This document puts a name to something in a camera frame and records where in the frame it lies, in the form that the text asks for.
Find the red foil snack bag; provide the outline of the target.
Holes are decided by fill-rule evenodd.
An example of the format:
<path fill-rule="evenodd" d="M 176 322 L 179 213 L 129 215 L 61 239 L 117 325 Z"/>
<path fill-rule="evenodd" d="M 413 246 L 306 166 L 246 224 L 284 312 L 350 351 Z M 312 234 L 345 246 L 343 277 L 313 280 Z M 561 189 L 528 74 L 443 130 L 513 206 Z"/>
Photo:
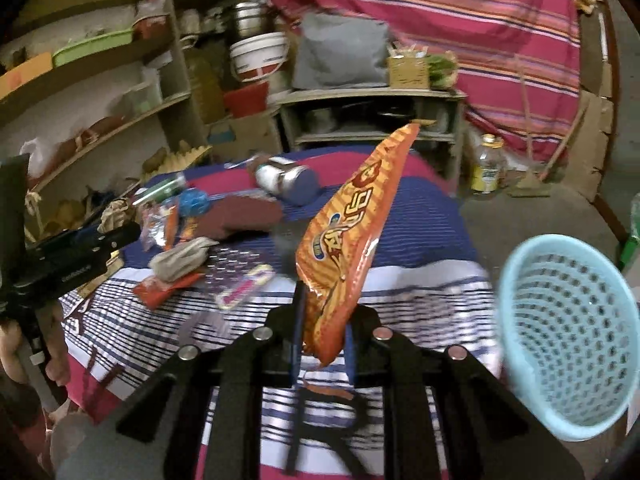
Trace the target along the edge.
<path fill-rule="evenodd" d="M 203 278 L 203 272 L 194 271 L 183 275 L 177 281 L 168 283 L 161 281 L 155 275 L 150 275 L 134 286 L 132 292 L 146 308 L 154 311 L 176 292 L 198 284 Z"/>

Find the clear cartoon snack wrapper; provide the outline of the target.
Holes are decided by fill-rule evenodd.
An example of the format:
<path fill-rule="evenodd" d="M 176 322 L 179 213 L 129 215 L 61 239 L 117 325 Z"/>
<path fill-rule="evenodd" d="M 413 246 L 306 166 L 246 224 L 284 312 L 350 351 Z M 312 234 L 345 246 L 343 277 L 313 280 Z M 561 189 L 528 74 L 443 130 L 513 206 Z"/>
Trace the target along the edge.
<path fill-rule="evenodd" d="M 179 226 L 179 206 L 175 202 L 146 204 L 141 219 L 140 242 L 145 252 L 153 247 L 163 250 L 174 247 Z"/>

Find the maroon scouring pad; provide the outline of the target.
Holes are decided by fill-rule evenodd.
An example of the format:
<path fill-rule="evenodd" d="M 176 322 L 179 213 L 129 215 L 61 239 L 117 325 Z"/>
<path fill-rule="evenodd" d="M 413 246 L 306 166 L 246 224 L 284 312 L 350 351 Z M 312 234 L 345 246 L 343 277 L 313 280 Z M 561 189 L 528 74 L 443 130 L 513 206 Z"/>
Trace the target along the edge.
<path fill-rule="evenodd" d="M 269 232 L 282 218 L 282 206 L 277 200 L 226 196 L 198 218 L 194 236 L 224 240 L 237 232 Z"/>

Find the orange snack bag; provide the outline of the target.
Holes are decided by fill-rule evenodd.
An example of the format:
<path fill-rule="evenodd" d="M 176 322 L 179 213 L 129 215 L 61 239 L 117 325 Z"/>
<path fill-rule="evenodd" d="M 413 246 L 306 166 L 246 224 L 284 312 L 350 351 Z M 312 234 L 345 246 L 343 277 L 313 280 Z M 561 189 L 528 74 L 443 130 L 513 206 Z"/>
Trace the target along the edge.
<path fill-rule="evenodd" d="M 295 264 L 306 286 L 303 350 L 322 367 L 344 347 L 378 241 L 419 128 L 406 125 L 383 140 L 312 218 Z"/>

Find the black ribbed paper cup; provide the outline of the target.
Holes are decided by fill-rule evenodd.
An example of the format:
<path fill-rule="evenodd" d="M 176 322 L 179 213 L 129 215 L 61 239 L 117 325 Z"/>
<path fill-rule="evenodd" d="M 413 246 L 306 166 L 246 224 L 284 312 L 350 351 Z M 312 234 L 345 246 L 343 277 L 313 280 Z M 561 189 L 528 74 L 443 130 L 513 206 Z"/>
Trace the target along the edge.
<path fill-rule="evenodd" d="M 271 231 L 280 272 L 294 281 L 297 280 L 296 250 L 306 233 L 309 222 L 309 219 L 285 221 L 277 224 Z"/>

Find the blue plastic bag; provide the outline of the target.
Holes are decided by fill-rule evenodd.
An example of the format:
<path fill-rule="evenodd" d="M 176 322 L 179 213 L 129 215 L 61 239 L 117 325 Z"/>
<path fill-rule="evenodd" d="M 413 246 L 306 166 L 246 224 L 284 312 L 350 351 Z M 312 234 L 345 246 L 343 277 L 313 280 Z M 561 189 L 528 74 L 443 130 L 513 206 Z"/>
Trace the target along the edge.
<path fill-rule="evenodd" d="M 208 194 L 198 188 L 187 188 L 178 195 L 178 211 L 182 218 L 197 217 L 209 210 Z"/>

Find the small crumpled brown paper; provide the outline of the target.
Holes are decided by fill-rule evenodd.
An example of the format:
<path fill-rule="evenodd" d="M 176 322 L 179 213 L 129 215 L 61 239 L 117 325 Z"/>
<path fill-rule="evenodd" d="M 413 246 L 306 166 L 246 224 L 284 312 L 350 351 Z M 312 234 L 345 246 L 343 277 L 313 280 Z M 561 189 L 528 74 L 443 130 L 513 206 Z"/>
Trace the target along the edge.
<path fill-rule="evenodd" d="M 126 198 L 112 200 L 101 214 L 98 231 L 102 234 L 118 229 L 129 222 L 134 216 L 134 210 Z"/>

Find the purple blister pack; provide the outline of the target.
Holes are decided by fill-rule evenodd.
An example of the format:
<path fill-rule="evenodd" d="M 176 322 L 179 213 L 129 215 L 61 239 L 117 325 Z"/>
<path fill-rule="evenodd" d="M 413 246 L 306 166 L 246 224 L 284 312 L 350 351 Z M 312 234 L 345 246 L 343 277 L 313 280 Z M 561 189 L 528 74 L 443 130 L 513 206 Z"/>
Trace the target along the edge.
<path fill-rule="evenodd" d="M 205 284 L 218 309 L 242 306 L 275 276 L 276 271 L 258 252 L 222 246 L 209 249 Z"/>

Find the light blue plastic basket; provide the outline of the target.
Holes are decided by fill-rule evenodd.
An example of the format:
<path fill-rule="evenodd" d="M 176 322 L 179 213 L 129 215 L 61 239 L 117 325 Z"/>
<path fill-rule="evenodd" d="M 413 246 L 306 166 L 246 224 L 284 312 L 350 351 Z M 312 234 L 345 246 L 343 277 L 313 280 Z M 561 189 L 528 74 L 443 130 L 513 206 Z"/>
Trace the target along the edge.
<path fill-rule="evenodd" d="M 620 271 L 577 238 L 519 244 L 502 268 L 497 333 L 510 383 L 560 440 L 609 430 L 639 387 L 639 309 Z"/>

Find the green plastic tray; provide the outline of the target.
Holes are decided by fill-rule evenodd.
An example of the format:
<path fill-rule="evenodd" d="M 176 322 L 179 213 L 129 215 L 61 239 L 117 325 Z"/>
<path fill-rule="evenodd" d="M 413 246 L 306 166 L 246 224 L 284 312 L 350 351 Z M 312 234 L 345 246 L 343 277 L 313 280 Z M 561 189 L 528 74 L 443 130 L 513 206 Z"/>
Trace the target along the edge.
<path fill-rule="evenodd" d="M 126 46 L 131 44 L 133 39 L 132 28 L 104 32 L 104 34 L 88 37 L 58 49 L 52 55 L 52 63 L 54 67 L 60 67 L 88 55 Z"/>

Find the cardboard box under bucket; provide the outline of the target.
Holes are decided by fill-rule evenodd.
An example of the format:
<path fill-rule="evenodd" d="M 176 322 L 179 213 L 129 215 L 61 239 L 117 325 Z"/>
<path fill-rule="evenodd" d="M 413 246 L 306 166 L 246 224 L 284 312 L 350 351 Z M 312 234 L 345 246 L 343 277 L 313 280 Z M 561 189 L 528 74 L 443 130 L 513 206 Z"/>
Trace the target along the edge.
<path fill-rule="evenodd" d="M 240 162 L 257 153 L 279 154 L 282 141 L 273 112 L 227 117 L 206 127 L 207 143 L 217 162 Z"/>

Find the yellow label oil jug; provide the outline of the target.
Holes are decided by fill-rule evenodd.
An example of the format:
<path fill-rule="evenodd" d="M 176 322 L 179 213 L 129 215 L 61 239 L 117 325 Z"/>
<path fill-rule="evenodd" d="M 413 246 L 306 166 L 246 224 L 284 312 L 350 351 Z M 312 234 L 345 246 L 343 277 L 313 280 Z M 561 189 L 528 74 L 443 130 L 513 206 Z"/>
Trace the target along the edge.
<path fill-rule="evenodd" d="M 474 152 L 472 192 L 482 195 L 496 192 L 500 188 L 505 164 L 503 140 L 493 134 L 483 134 L 480 145 Z"/>

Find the red plastic basin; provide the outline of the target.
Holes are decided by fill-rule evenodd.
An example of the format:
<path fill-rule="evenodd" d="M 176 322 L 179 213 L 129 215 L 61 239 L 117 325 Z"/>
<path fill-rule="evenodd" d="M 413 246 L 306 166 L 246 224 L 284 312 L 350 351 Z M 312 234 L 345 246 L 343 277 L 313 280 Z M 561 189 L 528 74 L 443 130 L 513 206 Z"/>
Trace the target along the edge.
<path fill-rule="evenodd" d="M 224 94 L 224 108 L 234 118 L 252 116 L 267 109 L 269 82 L 258 81 Z"/>

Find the grey cushion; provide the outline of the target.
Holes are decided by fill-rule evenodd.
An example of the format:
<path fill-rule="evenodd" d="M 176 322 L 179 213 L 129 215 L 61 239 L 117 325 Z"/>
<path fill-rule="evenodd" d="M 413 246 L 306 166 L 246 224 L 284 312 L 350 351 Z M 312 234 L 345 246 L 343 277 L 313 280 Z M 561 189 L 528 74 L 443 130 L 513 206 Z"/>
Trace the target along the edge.
<path fill-rule="evenodd" d="M 389 42 L 385 22 L 307 13 L 300 23 L 292 86 L 297 90 L 386 87 Z"/>

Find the yellow utensil holder box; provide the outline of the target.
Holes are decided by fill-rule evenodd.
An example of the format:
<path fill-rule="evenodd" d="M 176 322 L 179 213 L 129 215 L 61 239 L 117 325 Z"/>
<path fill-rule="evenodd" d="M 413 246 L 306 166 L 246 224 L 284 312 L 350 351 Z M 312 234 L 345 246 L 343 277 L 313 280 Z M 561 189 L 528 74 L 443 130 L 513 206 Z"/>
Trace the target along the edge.
<path fill-rule="evenodd" d="M 431 87 L 427 48 L 390 48 L 387 69 L 392 88 L 428 90 Z"/>

